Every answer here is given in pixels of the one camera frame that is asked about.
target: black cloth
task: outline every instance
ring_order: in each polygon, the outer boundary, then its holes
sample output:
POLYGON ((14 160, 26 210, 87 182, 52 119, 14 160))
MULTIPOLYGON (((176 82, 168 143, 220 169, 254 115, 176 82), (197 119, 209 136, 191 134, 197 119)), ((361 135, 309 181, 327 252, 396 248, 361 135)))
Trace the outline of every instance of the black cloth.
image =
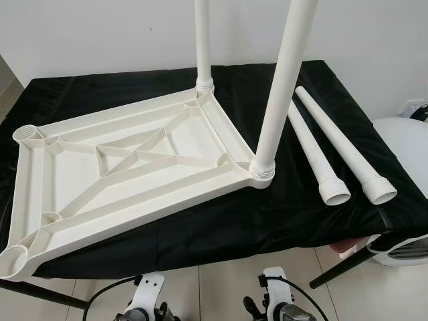
MULTIPOLYGON (((212 67, 215 97, 253 151, 274 70, 274 64, 212 67)), ((190 68, 32 80, 0 126, 1 249, 9 233, 18 156, 11 135, 16 128, 185 90, 195 85, 195 79, 196 70, 190 68)), ((426 198, 330 68, 322 61, 304 62, 298 85, 311 93, 369 163, 397 188, 392 201, 379 206, 369 203, 360 183, 295 97, 327 159, 352 193, 348 202, 333 207, 323 204, 318 183, 287 120, 276 156, 276 175, 268 188, 244 188, 135 227, 46 262, 35 275, 123 278, 377 233, 385 234, 378 239, 379 246, 388 237, 428 233, 426 198)))

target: white cylinder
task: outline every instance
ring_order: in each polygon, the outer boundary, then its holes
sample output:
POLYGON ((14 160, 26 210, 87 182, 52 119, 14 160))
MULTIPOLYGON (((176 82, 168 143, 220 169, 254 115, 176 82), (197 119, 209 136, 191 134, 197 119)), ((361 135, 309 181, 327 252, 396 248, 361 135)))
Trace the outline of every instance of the white cylinder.
POLYGON ((292 0, 288 9, 259 144, 249 167, 251 174, 258 180, 270 180, 275 174, 274 159, 302 64, 316 4, 317 0, 292 0))
POLYGON ((12 138, 15 142, 20 143, 23 140, 39 139, 41 138, 40 133, 37 131, 37 127, 34 125, 24 125, 19 127, 12 134, 12 138))
POLYGON ((378 205, 391 200, 397 195, 397 190, 388 179, 380 176, 368 161, 360 154, 355 146, 347 139, 320 105, 303 87, 297 87, 296 93, 309 113, 314 117, 329 141, 341 155, 345 163, 357 177, 362 189, 371 203, 378 205))
POLYGON ((196 89, 200 94, 206 94, 214 89, 211 77, 211 64, 209 59, 209 14, 208 0, 195 0, 196 25, 196 56, 198 77, 196 89))
POLYGON ((298 137, 300 145, 314 171, 318 181, 318 190, 322 200, 327 205, 339 205, 350 198, 350 192, 345 183, 334 173, 330 163, 310 132, 308 126, 294 105, 293 101, 288 109, 288 117, 298 137))

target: white floor tile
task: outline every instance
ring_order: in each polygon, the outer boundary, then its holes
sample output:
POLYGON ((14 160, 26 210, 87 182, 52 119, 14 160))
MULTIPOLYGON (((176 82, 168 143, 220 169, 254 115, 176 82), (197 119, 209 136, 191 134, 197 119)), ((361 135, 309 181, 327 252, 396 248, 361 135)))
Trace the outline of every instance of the white floor tile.
MULTIPOLYGON (((264 312, 261 301, 266 291, 259 287, 257 276, 266 267, 274 266, 281 266, 290 281, 307 291, 330 321, 337 320, 327 287, 322 286, 316 290, 309 287, 309 281, 321 274, 314 249, 295 248, 201 266, 202 321, 252 320, 243 307, 244 296, 253 298, 259 310, 264 312)), ((292 293, 295 295, 296 305, 321 320, 309 301, 296 291, 292 293)))
MULTIPOLYGON (((340 261, 328 247, 316 253, 324 271, 340 261)), ((428 320, 428 265, 393 268, 366 261, 328 287, 339 320, 428 320)))
MULTIPOLYGON (((156 306, 164 301, 175 316, 182 321, 199 320, 199 279, 198 268, 161 272, 165 277, 164 286, 160 292, 156 306)), ((117 280, 77 280, 74 296, 88 300, 95 292, 117 280)), ((118 312, 123 312, 132 299, 136 287, 132 282, 122 284, 103 293, 94 301, 88 313, 88 321, 113 320, 118 312)), ((70 308, 67 321, 80 321, 83 312, 70 308)))
MULTIPOLYGON (((28 282, 70 296, 75 280, 31 278, 28 282)), ((0 289, 0 319, 2 320, 64 321, 67 312, 68 306, 0 289)))

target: table leg black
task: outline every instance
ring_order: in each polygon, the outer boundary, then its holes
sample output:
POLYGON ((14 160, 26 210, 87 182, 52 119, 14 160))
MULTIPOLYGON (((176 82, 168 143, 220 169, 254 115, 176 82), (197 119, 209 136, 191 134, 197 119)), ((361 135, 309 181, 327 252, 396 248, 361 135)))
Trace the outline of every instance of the table leg black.
POLYGON ((88 305, 87 301, 76 299, 72 296, 66 296, 65 294, 41 288, 27 282, 11 282, 0 279, 0 288, 19 292, 28 296, 33 296, 35 298, 64 304, 66 306, 73 306, 82 310, 85 310, 86 306, 88 305))
POLYGON ((336 266, 329 269, 327 272, 321 274, 316 279, 313 279, 309 283, 309 285, 312 289, 315 289, 318 286, 321 286, 322 284, 327 283, 328 281, 334 279, 336 276, 343 274, 344 272, 352 269, 353 267, 370 259, 375 255, 376 254, 369 251, 367 247, 364 247, 360 249, 358 252, 356 252, 354 255, 348 257, 347 259, 344 259, 342 262, 340 262, 336 266))

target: wall socket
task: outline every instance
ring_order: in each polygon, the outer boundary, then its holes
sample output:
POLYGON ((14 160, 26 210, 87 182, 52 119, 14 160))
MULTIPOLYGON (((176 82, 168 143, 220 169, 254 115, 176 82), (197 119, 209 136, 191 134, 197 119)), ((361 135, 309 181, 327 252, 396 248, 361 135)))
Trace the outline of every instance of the wall socket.
POLYGON ((401 108, 399 115, 405 118, 409 118, 416 110, 418 110, 419 107, 422 107, 426 103, 427 101, 422 98, 409 99, 401 108))

